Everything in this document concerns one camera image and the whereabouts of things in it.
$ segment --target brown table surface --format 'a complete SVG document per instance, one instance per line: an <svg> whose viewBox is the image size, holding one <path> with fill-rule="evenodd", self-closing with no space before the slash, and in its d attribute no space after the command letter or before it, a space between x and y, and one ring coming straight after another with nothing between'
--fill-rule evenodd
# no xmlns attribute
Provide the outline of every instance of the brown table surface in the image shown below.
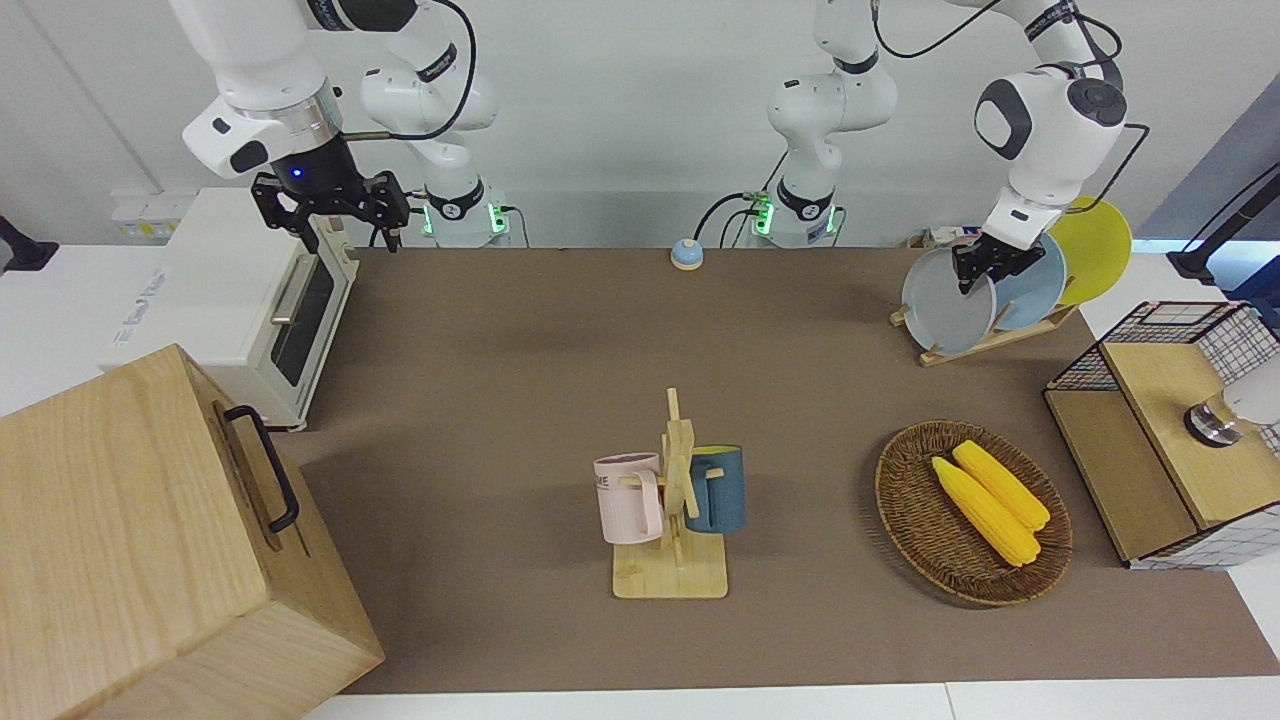
<svg viewBox="0 0 1280 720"><path fill-rule="evenodd" d="M357 693L1280 671L1230 578L1125 570L1041 388L1060 331L943 366L887 318L918 251L402 251L364 265L311 410L278 443L387 648ZM658 450L664 388L744 446L730 596L620 601L591 460ZM886 543L876 459L950 418L1027 451L1071 512L1046 597L956 607Z"/></svg>

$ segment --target black cable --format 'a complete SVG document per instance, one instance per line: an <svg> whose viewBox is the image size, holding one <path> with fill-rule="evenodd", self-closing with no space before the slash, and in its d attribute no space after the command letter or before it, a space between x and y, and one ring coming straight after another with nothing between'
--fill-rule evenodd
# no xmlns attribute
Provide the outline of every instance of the black cable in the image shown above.
<svg viewBox="0 0 1280 720"><path fill-rule="evenodd" d="M1116 46L1116 49L1112 50L1111 54L1107 55L1107 56L1105 56L1105 58L1096 58L1093 60L1089 60L1088 63L1080 63L1082 68L1091 68L1093 65L1101 65L1103 63L1110 63L1111 60L1115 60L1116 58L1120 56L1120 51L1124 50L1124 42L1120 42L1120 33L1117 33L1115 29L1112 29L1111 26L1108 26L1106 23L1102 23L1100 20L1096 20L1096 19L1091 18L1089 15L1085 15L1085 14L1082 14L1082 13L1074 13L1074 17L1075 17L1076 22L1079 22L1082 24L1091 24L1091 26L1101 29L1102 32L1110 35L1111 36L1111 41L1115 42L1115 46Z"/></svg>
<svg viewBox="0 0 1280 720"><path fill-rule="evenodd" d="M977 13L969 15L969 19L966 19L965 22L957 24L951 32L948 32L948 33L943 35L941 38L938 38L937 42L934 42L933 45L929 45L924 50L916 50L915 53L899 53L897 50L893 50L892 47L890 47L888 42L884 41L884 36L881 35L881 31L879 31L879 0L872 0L872 28L876 31L876 40L879 41L881 47L883 47L886 53L888 53L890 55L892 55L895 58L901 58L904 60L910 60L911 58L919 58L920 55L924 55L925 53L932 53L933 50L936 50L943 42L951 40L952 37L955 37L957 35L960 35L960 31L963 31L964 28L966 28L970 24L973 24L974 20L977 20L982 15L987 14L988 10L991 10L996 5L1001 4L1002 1L1004 0L991 0L991 3L987 3L986 5L983 5Z"/></svg>
<svg viewBox="0 0 1280 720"><path fill-rule="evenodd" d="M748 208L746 210L739 210L737 213L733 213L732 215L730 215L728 219L724 220L724 227L721 228L721 242L719 242L719 245L717 247L719 247L721 250L724 250L724 236L728 234L728 227L731 224L733 224L733 218L736 218L739 215L742 215L742 218L744 218L742 223L745 224L746 223L746 215L754 215L754 214L755 214L755 210Z"/></svg>
<svg viewBox="0 0 1280 720"><path fill-rule="evenodd" d="M712 219L712 214L716 213L716 210L719 210L726 202L732 202L735 200L753 200L754 197L755 196L750 192L735 192L713 202L712 206L707 209L707 213L703 214L703 219L698 220L698 229L694 231L694 242L698 242L698 237L703 234L703 228L707 225L707 220Z"/></svg>
<svg viewBox="0 0 1280 720"><path fill-rule="evenodd" d="M1267 176L1270 176L1271 173L1276 172L1276 168L1280 168L1280 163L1272 163L1270 168L1262 170L1262 174L1260 174L1258 177L1256 177L1252 181L1249 181L1249 184L1242 187L1239 192L1236 192L1235 195L1233 195L1230 200L1228 200L1225 204L1222 204L1222 206L1217 209L1217 213L1213 213L1213 217L1210 218L1207 223L1204 223L1203 225L1201 225L1201 229L1196 231L1196 234L1193 234L1187 241L1187 245L1183 246L1181 251L1187 252L1187 249L1190 247L1193 242L1196 242L1196 238L1198 238L1201 236L1201 233L1203 233L1204 231L1207 231L1210 225L1212 225L1213 223L1216 223L1217 219L1222 217L1222 213L1226 213L1228 208L1230 208L1231 205L1235 205L1235 201L1239 200L1242 195L1244 195L1245 192L1253 190L1253 186L1258 184Z"/></svg>
<svg viewBox="0 0 1280 720"><path fill-rule="evenodd" d="M1134 142L1133 147L1129 149L1129 154L1125 155L1124 160L1120 161L1120 165L1116 168L1116 172L1111 173L1111 179L1107 181L1107 184L1102 186L1102 192L1100 192L1098 196L1093 199L1093 202L1089 202L1084 208L1071 208L1070 210L1066 211L1068 215L1078 215L1080 213L1088 213L1089 210L1097 208L1098 202L1102 202L1102 199L1106 197L1107 192L1111 191L1111 186L1115 184L1116 179L1120 178L1120 173L1124 172L1125 167L1129 164L1129 160L1133 160L1133 156L1138 154L1138 149L1142 147L1143 142L1147 142L1147 136L1151 135L1151 126L1144 126L1142 123L1125 123L1124 127L1130 129L1140 129L1142 137L1139 137L1138 142Z"/></svg>
<svg viewBox="0 0 1280 720"><path fill-rule="evenodd" d="M419 140L435 140L436 137L449 132L449 129L453 128L453 123L458 122L458 118L462 115L462 109L467 105L467 97L471 96L471 83L476 79L476 28L471 24L471 18L468 18L466 12L463 12L462 8L458 8L453 0L431 1L453 10L460 18L462 18L462 24L467 28L467 44L471 46L470 64L467 65L467 82L462 86L462 97L458 97L458 106L453 109L453 114L449 115L448 120L444 120L443 126L421 135L399 135L393 132L390 133L392 140L406 140L411 142Z"/></svg>
<svg viewBox="0 0 1280 720"><path fill-rule="evenodd" d="M836 225L836 237L831 241L831 246L835 247L840 242L840 233L845 232L845 222L849 220L849 210L844 206L836 206L832 214L840 213L840 224Z"/></svg>
<svg viewBox="0 0 1280 720"><path fill-rule="evenodd" d="M525 247L532 247L532 245L529 243L529 223L525 222L525 211L515 205L503 205L500 209L503 213L515 213L520 215L520 232L525 236Z"/></svg>
<svg viewBox="0 0 1280 720"><path fill-rule="evenodd" d="M778 170L782 169L782 161L787 159L787 152L788 151L790 151L790 149L782 151L782 156L778 158L777 164L773 165L773 172L769 173L769 177L765 178L764 184L760 186L760 192L762 193L769 191L769 183L773 182L773 178L778 177ZM751 210L753 211L758 210L759 209L759 204L760 204L759 200L756 200L755 202L751 202ZM742 218L742 222L737 224L737 233L733 236L733 243L730 245L730 249L737 247L737 241L741 240L741 237L742 237L742 229L744 228L746 228L746 218Z"/></svg>

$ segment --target mug handle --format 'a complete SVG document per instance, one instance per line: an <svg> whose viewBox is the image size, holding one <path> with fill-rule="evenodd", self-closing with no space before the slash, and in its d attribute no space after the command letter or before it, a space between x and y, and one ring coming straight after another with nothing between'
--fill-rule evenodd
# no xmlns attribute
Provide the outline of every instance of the mug handle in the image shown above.
<svg viewBox="0 0 1280 720"><path fill-rule="evenodd" d="M694 470L700 470L703 474L703 484L707 486L707 524L712 528L716 527L716 500L712 497L712 477L710 471L716 469L710 462L694 462ZM721 471L717 477L724 477Z"/></svg>
<svg viewBox="0 0 1280 720"><path fill-rule="evenodd" d="M646 536L662 532L662 505L658 501L658 475L653 470L635 471L640 477L640 497L644 500L644 532Z"/></svg>

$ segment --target mug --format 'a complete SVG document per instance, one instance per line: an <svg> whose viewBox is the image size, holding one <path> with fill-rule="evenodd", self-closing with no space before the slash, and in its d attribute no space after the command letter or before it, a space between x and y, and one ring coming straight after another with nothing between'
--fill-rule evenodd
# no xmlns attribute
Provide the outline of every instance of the mug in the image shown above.
<svg viewBox="0 0 1280 720"><path fill-rule="evenodd" d="M635 544L660 538L666 518L658 495L658 454L611 455L593 466L604 542Z"/></svg>
<svg viewBox="0 0 1280 720"><path fill-rule="evenodd" d="M746 524L746 475L742 448L705 445L694 448L689 469L698 498L698 518L685 512L685 527L695 533L732 533Z"/></svg>

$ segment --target plate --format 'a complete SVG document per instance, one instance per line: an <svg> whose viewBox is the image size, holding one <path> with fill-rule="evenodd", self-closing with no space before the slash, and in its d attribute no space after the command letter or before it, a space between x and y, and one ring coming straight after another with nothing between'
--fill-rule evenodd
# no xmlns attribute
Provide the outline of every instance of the plate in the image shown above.
<svg viewBox="0 0 1280 720"><path fill-rule="evenodd" d="M1048 509L1036 533L1041 553L1012 568L987 544L938 484L929 461L972 439L1014 473ZM1071 519L1048 475L1007 439L969 423L929 420L900 432L876 465L876 503L890 539L931 583L969 603L998 606L1043 596L1071 562Z"/></svg>
<svg viewBox="0 0 1280 720"><path fill-rule="evenodd" d="M1071 208L1084 208L1092 197L1078 197ZM1050 232L1066 258L1070 286L1062 292L1062 305L1087 302L1120 281L1133 255L1133 231L1120 210L1107 202L1088 213L1062 215Z"/></svg>
<svg viewBox="0 0 1280 720"><path fill-rule="evenodd" d="M1016 331L1029 328L1044 319L1057 306L1066 287L1066 258L1057 242L1041 234L1044 256L1020 275L1009 275L996 283L996 313L1002 314L996 329ZM1005 306L1014 304L1007 311Z"/></svg>
<svg viewBox="0 0 1280 720"><path fill-rule="evenodd" d="M991 278L983 275L969 295L961 295L947 247L931 250L911 265L902 283L902 305L911 337L920 347L938 355L973 350L996 320L996 290Z"/></svg>

